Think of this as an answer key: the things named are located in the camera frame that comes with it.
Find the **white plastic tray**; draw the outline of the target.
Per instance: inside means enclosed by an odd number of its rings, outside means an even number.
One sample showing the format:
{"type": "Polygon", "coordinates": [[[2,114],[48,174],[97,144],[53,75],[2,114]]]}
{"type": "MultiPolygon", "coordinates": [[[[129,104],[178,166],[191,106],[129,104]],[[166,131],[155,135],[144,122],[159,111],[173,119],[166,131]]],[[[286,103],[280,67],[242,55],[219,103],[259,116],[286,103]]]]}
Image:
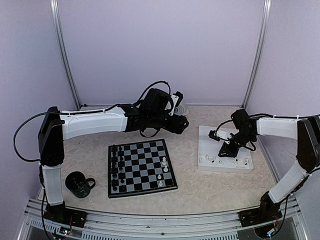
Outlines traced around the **white plastic tray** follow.
{"type": "Polygon", "coordinates": [[[249,174],[253,169],[251,151],[240,148],[236,157],[222,156],[224,141],[209,137],[215,127],[200,125],[198,127],[198,159],[197,169],[201,171],[249,174]]]}

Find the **white chess piece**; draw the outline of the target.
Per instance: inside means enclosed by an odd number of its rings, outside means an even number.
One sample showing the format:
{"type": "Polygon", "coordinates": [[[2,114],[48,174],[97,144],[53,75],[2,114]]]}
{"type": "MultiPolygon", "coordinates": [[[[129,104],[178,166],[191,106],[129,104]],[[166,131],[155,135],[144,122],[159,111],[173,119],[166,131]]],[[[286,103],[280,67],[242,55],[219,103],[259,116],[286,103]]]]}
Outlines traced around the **white chess piece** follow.
{"type": "Polygon", "coordinates": [[[165,173],[168,172],[168,171],[169,171],[168,167],[165,166],[165,167],[163,168],[163,171],[164,171],[165,173]]]}

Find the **black and grey chessboard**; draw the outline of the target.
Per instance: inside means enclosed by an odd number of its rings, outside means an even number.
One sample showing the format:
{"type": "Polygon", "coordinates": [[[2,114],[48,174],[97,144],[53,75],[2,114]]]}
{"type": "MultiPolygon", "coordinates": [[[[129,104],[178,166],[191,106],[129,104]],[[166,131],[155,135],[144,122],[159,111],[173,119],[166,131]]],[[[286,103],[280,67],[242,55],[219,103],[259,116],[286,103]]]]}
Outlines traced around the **black and grey chessboard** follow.
{"type": "Polygon", "coordinates": [[[176,190],[178,183],[165,139],[108,147],[108,197],[124,198],[176,190]],[[166,157],[167,164],[162,165],[166,157]]]}

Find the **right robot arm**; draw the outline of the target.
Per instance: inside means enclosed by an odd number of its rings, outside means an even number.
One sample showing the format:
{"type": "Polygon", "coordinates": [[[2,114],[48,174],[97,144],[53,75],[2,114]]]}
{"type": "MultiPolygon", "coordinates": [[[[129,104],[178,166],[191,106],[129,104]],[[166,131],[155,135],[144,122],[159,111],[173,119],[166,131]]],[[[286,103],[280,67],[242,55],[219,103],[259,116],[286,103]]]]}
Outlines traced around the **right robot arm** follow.
{"type": "Polygon", "coordinates": [[[254,151],[248,147],[258,137],[269,137],[284,140],[275,143],[281,150],[281,160],[288,157],[286,172],[276,185],[267,191],[260,199],[256,210],[256,218],[266,222],[279,211],[280,204],[297,191],[308,177],[320,166],[320,116],[279,116],[267,113],[248,114],[245,109],[238,109],[230,116],[237,132],[229,137],[218,135],[219,128],[211,133],[211,138],[222,141],[218,152],[221,158],[235,158],[240,149],[254,151]]]}

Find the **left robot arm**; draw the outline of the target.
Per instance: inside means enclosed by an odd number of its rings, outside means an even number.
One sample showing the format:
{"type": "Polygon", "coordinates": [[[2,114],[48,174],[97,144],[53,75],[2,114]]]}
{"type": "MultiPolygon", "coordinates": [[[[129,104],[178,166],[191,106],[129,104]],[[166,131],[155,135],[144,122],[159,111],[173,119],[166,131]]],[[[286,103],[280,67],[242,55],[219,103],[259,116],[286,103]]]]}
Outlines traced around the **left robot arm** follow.
{"type": "Polygon", "coordinates": [[[174,111],[183,98],[179,91],[167,93],[150,88],[136,103],[84,111],[50,107],[38,132],[40,176],[50,214],[61,223],[70,218],[69,209],[63,206],[61,170],[69,141],[105,133],[142,133],[147,129],[180,135],[189,125],[185,116],[174,111]]]}

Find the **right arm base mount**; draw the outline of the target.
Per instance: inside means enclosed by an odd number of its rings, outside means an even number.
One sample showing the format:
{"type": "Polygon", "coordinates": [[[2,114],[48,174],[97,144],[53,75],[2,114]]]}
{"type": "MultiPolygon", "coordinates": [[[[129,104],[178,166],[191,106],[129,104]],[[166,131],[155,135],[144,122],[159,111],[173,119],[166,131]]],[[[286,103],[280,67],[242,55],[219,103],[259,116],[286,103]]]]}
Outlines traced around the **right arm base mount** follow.
{"type": "Polygon", "coordinates": [[[266,223],[269,221],[274,221],[276,218],[281,218],[282,212],[280,210],[275,211],[266,211],[262,212],[262,210],[257,207],[253,209],[243,210],[238,213],[241,226],[249,227],[262,223],[266,223]]]}

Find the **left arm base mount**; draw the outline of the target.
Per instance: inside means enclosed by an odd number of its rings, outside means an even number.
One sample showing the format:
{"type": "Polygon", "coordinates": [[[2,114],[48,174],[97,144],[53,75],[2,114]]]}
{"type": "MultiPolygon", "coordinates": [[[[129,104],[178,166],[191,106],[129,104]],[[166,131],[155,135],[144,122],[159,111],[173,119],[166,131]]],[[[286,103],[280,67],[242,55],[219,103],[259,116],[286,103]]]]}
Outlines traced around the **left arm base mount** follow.
{"type": "Polygon", "coordinates": [[[44,218],[63,225],[84,228],[87,213],[82,210],[67,208],[64,204],[48,205],[44,211],[44,218]]]}

